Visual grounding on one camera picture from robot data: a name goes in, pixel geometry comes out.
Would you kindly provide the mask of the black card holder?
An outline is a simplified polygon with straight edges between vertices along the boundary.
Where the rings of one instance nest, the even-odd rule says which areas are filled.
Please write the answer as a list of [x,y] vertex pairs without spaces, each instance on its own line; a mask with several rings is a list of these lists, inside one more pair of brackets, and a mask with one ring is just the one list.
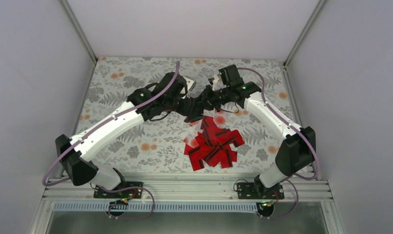
[[204,111],[211,107],[207,100],[193,97],[187,97],[184,100],[184,105],[186,109],[186,118],[184,122],[186,123],[201,120],[203,118]]

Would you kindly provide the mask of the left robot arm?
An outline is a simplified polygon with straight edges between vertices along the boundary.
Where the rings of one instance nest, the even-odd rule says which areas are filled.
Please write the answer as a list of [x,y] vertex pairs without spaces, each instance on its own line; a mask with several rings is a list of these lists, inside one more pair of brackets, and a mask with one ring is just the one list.
[[176,72],[164,75],[160,82],[135,89],[111,114],[92,127],[55,139],[56,160],[74,186],[89,183],[103,187],[112,197],[125,192],[126,181],[121,172],[111,166],[95,164],[93,159],[111,141],[163,112],[180,112],[187,116],[194,101],[188,96],[196,81]]

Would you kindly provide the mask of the white red-dot card right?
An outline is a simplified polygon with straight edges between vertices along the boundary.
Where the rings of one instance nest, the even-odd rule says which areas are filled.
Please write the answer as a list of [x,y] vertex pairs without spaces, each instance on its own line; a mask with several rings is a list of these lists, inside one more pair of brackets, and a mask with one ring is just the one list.
[[215,113],[214,122],[216,123],[216,125],[224,125],[225,124],[226,119],[224,117],[224,112],[223,111]]

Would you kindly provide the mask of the white red-dot card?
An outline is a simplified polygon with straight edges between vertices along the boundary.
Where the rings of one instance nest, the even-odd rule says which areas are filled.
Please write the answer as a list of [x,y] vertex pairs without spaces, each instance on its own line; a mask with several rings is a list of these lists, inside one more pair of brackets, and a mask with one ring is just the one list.
[[200,119],[200,120],[197,120],[197,121],[189,122],[188,124],[189,124],[190,126],[193,126],[193,127],[199,126],[199,125],[201,124],[201,119]]
[[190,146],[190,147],[192,147],[192,148],[195,148],[195,147],[199,146],[199,143],[198,143],[198,141],[196,140],[196,137],[195,137],[195,136],[186,136],[185,139],[183,140],[183,142],[184,142],[186,145],[188,145],[188,146]]
[[216,125],[224,125],[225,124],[226,119],[224,117],[224,112],[223,111],[215,113],[214,122],[216,123]]

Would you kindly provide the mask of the white red-dot card top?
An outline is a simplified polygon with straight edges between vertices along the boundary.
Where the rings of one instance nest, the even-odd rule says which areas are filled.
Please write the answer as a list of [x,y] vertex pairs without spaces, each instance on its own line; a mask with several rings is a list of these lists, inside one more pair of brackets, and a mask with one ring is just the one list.
[[188,124],[189,124],[190,126],[193,126],[193,127],[199,126],[199,125],[201,124],[201,119],[200,119],[200,120],[197,120],[197,121],[189,122]]

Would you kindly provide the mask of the red card right edge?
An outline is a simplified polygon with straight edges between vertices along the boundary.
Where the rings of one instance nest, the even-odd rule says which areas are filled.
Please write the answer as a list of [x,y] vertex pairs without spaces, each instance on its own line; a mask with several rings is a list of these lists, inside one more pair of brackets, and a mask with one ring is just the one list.
[[223,145],[234,145],[235,147],[239,147],[244,145],[245,142],[238,130],[228,131],[221,137]]

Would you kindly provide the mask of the white red-dot card left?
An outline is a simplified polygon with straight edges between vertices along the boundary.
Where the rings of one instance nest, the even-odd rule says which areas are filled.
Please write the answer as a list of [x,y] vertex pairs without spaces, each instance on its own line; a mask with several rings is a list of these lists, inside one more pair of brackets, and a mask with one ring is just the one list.
[[192,148],[195,148],[195,147],[199,146],[199,143],[198,143],[198,141],[196,140],[196,137],[195,137],[195,136],[186,136],[185,139],[183,140],[183,142],[184,142],[186,145],[188,145],[188,146],[190,146],[190,147],[192,147]]

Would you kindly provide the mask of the red card centre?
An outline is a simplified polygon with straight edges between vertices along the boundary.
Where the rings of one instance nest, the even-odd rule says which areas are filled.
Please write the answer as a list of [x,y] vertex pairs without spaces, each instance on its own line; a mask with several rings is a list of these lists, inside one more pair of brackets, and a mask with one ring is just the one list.
[[202,136],[208,144],[211,144],[216,140],[216,132],[218,130],[217,125],[214,122],[214,118],[210,116],[204,116],[201,122]]

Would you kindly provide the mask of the red card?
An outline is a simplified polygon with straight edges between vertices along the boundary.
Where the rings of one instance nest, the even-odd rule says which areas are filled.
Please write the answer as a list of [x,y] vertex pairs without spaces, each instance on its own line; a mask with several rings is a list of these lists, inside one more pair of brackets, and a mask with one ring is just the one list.
[[201,122],[202,136],[208,144],[211,144],[216,140],[216,132],[218,130],[217,125],[214,122],[214,118],[210,116],[204,116]]
[[193,171],[204,169],[204,164],[199,156],[199,153],[191,153],[188,155]]
[[218,153],[222,169],[230,168],[237,162],[237,152],[233,150],[220,150]]

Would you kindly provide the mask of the red card bottom left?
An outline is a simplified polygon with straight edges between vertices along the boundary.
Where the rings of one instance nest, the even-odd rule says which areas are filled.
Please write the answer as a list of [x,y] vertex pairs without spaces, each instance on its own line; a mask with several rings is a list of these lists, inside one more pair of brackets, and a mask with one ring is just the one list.
[[191,153],[188,155],[193,171],[204,169],[204,164],[199,156],[199,153]]

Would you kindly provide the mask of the red card bottom middle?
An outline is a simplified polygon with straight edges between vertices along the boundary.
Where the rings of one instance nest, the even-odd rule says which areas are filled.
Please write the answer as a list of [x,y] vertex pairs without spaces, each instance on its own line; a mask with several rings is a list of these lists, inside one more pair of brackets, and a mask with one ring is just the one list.
[[222,169],[230,168],[237,162],[237,152],[233,150],[220,150],[218,153]]

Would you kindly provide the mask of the floral patterned table mat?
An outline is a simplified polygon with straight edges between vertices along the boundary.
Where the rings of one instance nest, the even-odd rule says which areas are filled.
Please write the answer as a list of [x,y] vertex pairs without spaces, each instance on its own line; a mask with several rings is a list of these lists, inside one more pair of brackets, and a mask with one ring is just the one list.
[[[134,90],[159,82],[175,70],[175,58],[100,57],[94,70],[80,114],[77,132],[82,132],[107,117]],[[286,85],[275,60],[182,58],[182,76],[195,81],[189,93],[197,96],[220,68],[235,64],[245,82],[261,85],[265,78],[266,98],[284,115],[293,118]],[[237,160],[230,168],[205,165],[202,173],[260,173],[274,161],[281,140],[253,114],[226,104],[219,112],[207,111],[221,129],[237,130],[244,144],[236,147]],[[171,113],[154,122],[136,126],[102,148],[93,158],[99,165],[117,168],[122,173],[191,173],[187,146],[196,147],[198,124],[185,123],[184,117]]]

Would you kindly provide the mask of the aluminium rail frame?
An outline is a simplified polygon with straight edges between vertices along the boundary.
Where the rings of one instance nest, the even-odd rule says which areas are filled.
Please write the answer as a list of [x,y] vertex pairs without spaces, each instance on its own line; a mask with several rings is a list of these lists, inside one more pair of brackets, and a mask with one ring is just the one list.
[[47,188],[32,234],[341,234],[344,232],[327,181],[292,178],[273,219],[256,215],[259,200],[239,199],[236,181],[252,173],[128,173],[150,194],[129,202],[119,219],[109,218],[110,200],[93,197],[89,185],[65,182]]

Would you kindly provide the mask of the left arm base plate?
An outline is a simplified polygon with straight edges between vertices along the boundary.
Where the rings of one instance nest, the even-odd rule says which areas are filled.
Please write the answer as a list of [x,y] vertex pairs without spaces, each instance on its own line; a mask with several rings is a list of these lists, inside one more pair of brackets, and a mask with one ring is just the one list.
[[116,186],[112,192],[106,192],[99,186],[95,187],[94,198],[108,198],[108,199],[131,199],[131,198],[141,198],[143,182],[140,181],[126,181],[121,182]]

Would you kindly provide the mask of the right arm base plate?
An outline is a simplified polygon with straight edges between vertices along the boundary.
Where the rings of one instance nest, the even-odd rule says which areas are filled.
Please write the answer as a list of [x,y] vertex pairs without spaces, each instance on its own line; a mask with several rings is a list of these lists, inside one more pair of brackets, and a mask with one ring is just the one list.
[[238,182],[236,184],[236,191],[239,199],[253,200],[253,199],[284,199],[284,190],[281,184],[276,184],[273,187],[265,188],[262,184],[253,182]]

